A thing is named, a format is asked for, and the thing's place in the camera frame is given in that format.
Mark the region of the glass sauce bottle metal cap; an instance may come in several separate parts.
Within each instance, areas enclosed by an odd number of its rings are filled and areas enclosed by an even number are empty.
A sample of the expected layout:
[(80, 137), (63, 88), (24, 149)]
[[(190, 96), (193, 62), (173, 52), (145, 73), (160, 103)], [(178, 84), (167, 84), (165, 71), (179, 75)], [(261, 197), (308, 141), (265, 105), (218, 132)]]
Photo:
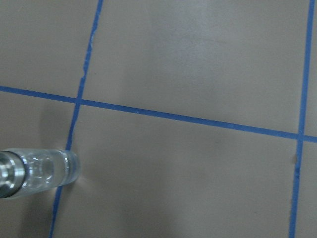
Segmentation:
[(69, 150), (10, 148), (0, 152), (0, 197), (13, 199), (74, 182), (81, 172)]

